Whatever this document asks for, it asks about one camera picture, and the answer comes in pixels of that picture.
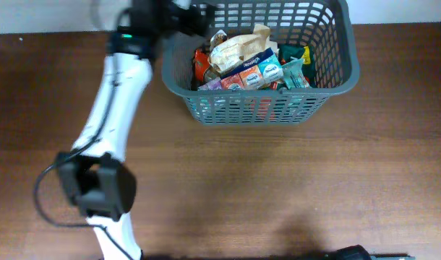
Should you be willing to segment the orange spaghetti pasta packet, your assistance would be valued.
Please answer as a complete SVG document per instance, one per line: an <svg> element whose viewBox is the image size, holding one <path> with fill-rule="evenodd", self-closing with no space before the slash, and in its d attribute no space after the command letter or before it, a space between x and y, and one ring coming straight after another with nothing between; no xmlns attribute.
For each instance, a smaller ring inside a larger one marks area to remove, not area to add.
<svg viewBox="0 0 441 260"><path fill-rule="evenodd" d="M206 53L200 49L195 51L194 55L194 79L197 91L220 91L220 90L198 90L198 87L213 80L222 77L214 68L209 65ZM275 90L277 82L273 82L268 87L258 90L270 88ZM252 91L252 90L229 90L235 91ZM258 101L255 97L227 97L225 95L214 95L211 97L202 95L198 99L189 98L187 100L189 108L192 109L194 117L206 124L238 124L250 123L253 121L263 121L270 99Z"/></svg>

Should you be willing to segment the Kleenex tissue multipack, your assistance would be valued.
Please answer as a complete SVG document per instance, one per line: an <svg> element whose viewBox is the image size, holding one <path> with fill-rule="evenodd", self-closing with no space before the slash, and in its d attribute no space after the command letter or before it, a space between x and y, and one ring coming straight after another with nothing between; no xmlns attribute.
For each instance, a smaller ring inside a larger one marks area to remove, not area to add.
<svg viewBox="0 0 441 260"><path fill-rule="evenodd" d="M217 77L198 90L258 90L284 76L283 68L272 48L260 52L222 77Z"/></svg>

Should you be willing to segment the green Nescafe coffee bag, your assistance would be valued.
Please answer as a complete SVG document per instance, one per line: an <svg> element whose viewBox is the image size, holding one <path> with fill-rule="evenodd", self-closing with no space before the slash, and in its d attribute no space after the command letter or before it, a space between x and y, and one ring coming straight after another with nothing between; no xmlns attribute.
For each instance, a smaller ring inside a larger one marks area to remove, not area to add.
<svg viewBox="0 0 441 260"><path fill-rule="evenodd" d="M278 60L282 65L294 60L303 59L302 72L311 87L316 88L316 69L314 50L311 46L279 45Z"/></svg>

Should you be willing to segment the small light green packet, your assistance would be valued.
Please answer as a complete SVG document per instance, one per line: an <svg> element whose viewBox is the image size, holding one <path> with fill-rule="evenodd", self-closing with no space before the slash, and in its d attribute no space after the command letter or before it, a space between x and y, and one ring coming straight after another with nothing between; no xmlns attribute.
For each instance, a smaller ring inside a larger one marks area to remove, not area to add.
<svg viewBox="0 0 441 260"><path fill-rule="evenodd" d="M290 62L282 65L283 81L286 87L291 90L295 88L310 88L310 83L304 76L302 66L304 59L293 59Z"/></svg>

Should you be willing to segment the grey plastic basket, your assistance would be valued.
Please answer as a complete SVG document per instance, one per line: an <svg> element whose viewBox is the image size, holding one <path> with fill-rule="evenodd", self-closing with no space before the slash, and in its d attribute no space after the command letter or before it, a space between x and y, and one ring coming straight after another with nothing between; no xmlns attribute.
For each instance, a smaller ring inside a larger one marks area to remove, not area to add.
<svg viewBox="0 0 441 260"><path fill-rule="evenodd" d="M256 24L271 29L271 40L313 51L314 83L310 89L194 90L192 59L208 41L178 33L163 53L162 80L183 98L192 116L204 125L299 124L327 99L351 90L360 75L354 32L345 0L214 1L211 33L247 34Z"/></svg>

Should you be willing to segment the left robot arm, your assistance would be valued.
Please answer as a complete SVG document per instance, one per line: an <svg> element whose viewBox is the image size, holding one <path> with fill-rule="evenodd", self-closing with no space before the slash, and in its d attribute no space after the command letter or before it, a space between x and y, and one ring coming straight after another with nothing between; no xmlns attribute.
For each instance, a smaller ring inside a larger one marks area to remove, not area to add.
<svg viewBox="0 0 441 260"><path fill-rule="evenodd" d="M174 33L204 36L215 18L190 1L133 1L116 18L103 76L87 122L55 169L68 202L85 217L105 259L142 259L131 208L137 180L125 167L127 140L145 88L153 78L157 44Z"/></svg>

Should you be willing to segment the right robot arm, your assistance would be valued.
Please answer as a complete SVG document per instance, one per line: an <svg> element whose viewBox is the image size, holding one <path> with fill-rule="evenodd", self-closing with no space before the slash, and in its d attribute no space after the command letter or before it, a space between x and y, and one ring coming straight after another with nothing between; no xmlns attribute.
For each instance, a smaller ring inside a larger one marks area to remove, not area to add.
<svg viewBox="0 0 441 260"><path fill-rule="evenodd" d="M408 254L370 254L363 246L349 246L327 253L324 260L416 260Z"/></svg>

